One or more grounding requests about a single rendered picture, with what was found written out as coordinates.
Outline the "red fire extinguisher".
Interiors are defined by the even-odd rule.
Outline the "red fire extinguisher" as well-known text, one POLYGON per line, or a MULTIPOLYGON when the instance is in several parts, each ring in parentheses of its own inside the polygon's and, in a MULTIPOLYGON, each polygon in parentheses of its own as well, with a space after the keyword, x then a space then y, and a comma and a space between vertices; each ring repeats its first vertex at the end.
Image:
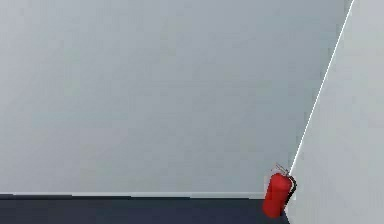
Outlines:
POLYGON ((262 203, 262 211, 269 218, 283 215, 285 207, 297 189, 297 181, 282 165, 276 163, 262 203))

